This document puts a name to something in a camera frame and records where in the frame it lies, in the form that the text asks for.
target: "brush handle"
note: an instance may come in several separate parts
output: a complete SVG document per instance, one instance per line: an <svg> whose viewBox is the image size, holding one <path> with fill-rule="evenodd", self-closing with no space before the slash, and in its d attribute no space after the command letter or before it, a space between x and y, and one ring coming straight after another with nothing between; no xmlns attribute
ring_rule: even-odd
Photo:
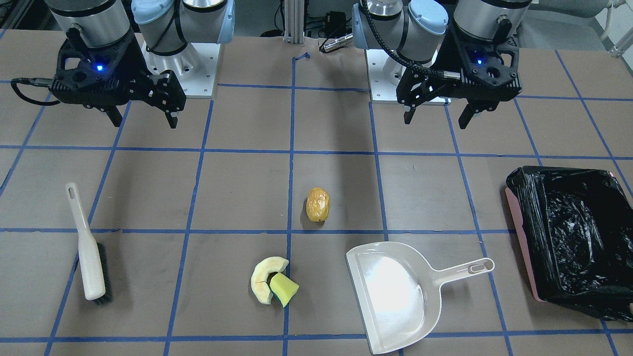
<svg viewBox="0 0 633 356"><path fill-rule="evenodd" d="M79 191L75 183L66 184L66 196L73 212L75 225L79 234L77 244L79 250L79 268L84 282L84 295L88 300L95 300L106 294L106 284L101 269L99 248L95 241L90 226L85 218L84 209L79 198Z"/></svg>

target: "black bristles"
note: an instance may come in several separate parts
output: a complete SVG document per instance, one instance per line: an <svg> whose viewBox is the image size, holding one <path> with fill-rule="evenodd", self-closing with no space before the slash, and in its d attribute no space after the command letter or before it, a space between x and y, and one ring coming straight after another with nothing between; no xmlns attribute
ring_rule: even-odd
<svg viewBox="0 0 633 356"><path fill-rule="evenodd" d="M101 243L97 243L99 249L99 258L101 259L101 269L103 270L103 281L106 285L106 294L93 300L97 305L112 302L112 289L110 287L110 278L108 277L108 261L106 260L106 248Z"/></svg>

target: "potato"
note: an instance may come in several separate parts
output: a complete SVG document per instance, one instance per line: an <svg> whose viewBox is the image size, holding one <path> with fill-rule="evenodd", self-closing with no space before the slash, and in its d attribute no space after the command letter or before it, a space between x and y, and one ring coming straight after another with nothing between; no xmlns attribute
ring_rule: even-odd
<svg viewBox="0 0 633 356"><path fill-rule="evenodd" d="M306 200L306 213L310 221L325 221L329 212L330 195L321 187L312 188Z"/></svg>

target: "white dustpan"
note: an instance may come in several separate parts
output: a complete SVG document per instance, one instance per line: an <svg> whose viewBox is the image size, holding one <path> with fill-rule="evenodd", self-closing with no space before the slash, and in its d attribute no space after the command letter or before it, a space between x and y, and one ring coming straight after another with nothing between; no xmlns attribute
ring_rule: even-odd
<svg viewBox="0 0 633 356"><path fill-rule="evenodd" d="M490 258L435 270L413 247L388 241L357 246L345 257L373 354L409 346L437 325L440 289L494 269Z"/></svg>

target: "white brush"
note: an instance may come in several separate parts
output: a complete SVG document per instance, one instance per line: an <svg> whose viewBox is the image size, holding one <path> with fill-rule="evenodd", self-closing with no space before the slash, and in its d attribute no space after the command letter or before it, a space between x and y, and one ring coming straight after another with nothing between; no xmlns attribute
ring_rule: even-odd
<svg viewBox="0 0 633 356"><path fill-rule="evenodd" d="M109 294L106 295L108 277L105 267L105 250L103 246L98 246L100 244L97 244L90 232L90 226L85 218L84 209L79 199L79 191L75 183L66 184L66 195L73 212L77 232L79 233L79 267L81 278L84 282L85 298L94 300L97 304L109 302L110 296Z"/></svg>

